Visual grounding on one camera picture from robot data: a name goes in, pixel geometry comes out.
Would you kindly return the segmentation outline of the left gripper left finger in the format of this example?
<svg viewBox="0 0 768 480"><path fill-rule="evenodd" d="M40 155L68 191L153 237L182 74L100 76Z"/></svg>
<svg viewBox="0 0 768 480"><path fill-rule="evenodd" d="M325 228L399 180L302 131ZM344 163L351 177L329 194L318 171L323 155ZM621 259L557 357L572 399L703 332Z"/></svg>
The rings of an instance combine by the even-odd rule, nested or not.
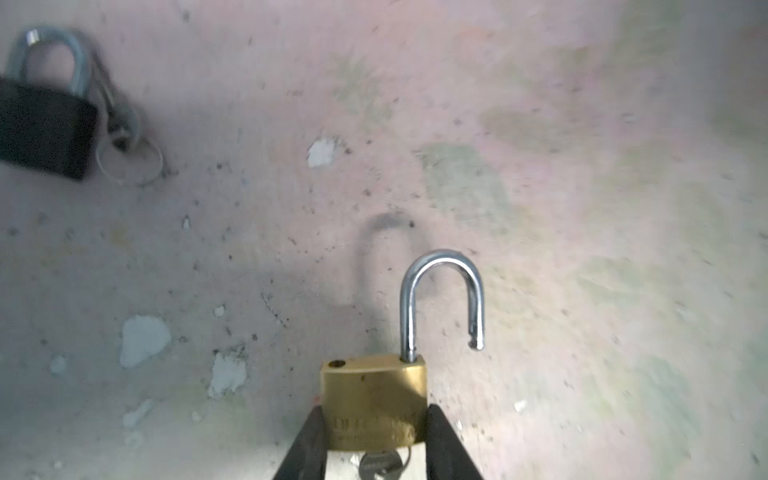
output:
<svg viewBox="0 0 768 480"><path fill-rule="evenodd" d="M321 406L315 406L281 462L274 480L324 480L328 436Z"/></svg>

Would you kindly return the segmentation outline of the large brass padlock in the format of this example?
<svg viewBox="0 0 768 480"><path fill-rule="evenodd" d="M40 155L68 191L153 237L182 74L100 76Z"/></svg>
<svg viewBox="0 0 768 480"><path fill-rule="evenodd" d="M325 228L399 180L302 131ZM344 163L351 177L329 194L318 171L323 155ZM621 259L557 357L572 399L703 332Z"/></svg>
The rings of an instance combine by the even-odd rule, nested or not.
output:
<svg viewBox="0 0 768 480"><path fill-rule="evenodd" d="M333 451L360 452L361 479L398 479L407 468L398 450L427 440L428 372L416 346L416 290L432 268L448 265L466 285L469 347L485 347L481 275L464 254L436 250L417 258L400 289L400 352L332 360L320 372L321 407Z"/></svg>

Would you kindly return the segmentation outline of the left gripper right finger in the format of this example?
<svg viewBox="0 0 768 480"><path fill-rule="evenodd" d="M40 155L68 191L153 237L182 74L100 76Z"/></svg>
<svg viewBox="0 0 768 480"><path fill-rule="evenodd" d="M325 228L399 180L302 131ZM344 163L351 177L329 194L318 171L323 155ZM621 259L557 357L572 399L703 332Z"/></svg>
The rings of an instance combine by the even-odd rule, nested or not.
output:
<svg viewBox="0 0 768 480"><path fill-rule="evenodd" d="M426 476L428 480L483 480L469 453L437 404L427 409Z"/></svg>

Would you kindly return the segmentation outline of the black padlock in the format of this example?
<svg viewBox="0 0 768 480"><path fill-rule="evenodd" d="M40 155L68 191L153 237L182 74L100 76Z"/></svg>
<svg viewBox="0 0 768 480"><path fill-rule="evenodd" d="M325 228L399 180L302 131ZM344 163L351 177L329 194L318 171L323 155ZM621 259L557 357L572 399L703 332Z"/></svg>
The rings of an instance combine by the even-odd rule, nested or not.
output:
<svg viewBox="0 0 768 480"><path fill-rule="evenodd" d="M27 78L29 54L47 43L61 44L72 55L73 73L64 90ZM128 154L141 144L155 150L159 164L150 178L137 184L139 187L163 174L164 154L145 135L138 108L111 82L87 37L53 25L29 27L19 34L1 76L3 161L80 181L94 156L107 178L124 185L125 179L104 167L102 153L112 147Z"/></svg>

